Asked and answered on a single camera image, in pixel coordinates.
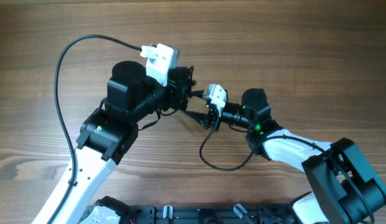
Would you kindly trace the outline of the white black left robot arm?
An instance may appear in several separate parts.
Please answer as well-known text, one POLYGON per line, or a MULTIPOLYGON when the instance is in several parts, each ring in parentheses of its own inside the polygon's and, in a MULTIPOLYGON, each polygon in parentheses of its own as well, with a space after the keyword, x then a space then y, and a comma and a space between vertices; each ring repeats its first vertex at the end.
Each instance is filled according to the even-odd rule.
POLYGON ((138 138, 138 122, 161 110, 187 108, 187 96, 195 84, 193 71, 193 67, 170 68, 162 86, 148 67, 133 61, 117 63, 106 98, 83 122, 67 170, 34 223, 77 223, 138 138))

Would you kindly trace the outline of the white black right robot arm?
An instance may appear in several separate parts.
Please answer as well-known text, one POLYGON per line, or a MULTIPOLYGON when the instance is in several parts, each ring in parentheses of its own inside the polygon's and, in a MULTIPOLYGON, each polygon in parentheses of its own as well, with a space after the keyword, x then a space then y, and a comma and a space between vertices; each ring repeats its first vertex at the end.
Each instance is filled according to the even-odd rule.
POLYGON ((240 104, 229 102, 219 85, 188 96, 207 102, 207 114, 187 112, 205 129, 238 126, 252 154, 305 173, 311 191, 293 201, 289 222, 374 223, 374 212, 386 205, 386 185, 352 140, 321 142, 291 133, 271 117, 264 90, 246 90, 240 104))

